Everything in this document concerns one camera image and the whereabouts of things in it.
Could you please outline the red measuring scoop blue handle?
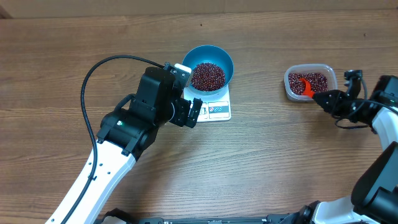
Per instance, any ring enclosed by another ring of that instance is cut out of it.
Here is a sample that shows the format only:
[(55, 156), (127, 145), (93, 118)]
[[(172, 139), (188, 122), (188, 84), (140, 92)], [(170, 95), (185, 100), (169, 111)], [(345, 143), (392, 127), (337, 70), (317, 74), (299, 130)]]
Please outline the red measuring scoop blue handle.
[(305, 78), (300, 78), (299, 81), (305, 85), (302, 95), (307, 96), (309, 98), (313, 98), (315, 92), (312, 90), (311, 83), (308, 80), (306, 80)]

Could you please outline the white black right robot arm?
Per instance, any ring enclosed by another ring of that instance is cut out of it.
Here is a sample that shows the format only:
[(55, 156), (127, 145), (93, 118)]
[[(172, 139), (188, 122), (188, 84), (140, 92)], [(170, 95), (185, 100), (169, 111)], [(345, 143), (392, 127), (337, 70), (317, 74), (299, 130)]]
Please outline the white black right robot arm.
[(379, 136), (382, 153), (349, 197), (318, 203), (310, 223), (397, 223), (397, 77), (381, 76), (367, 100), (358, 98), (360, 82), (348, 81), (347, 92), (312, 98), (332, 116), (368, 125)]

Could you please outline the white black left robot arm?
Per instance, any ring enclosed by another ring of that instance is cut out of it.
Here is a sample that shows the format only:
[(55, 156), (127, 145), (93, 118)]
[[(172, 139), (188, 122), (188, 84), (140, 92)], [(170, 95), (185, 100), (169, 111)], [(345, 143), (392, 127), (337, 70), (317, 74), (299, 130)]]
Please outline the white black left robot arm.
[(48, 219), (48, 223), (93, 223), (121, 179), (156, 139), (165, 123), (193, 128), (201, 100), (182, 98), (192, 69), (176, 63), (148, 67), (136, 94), (126, 96), (101, 121), (96, 152)]

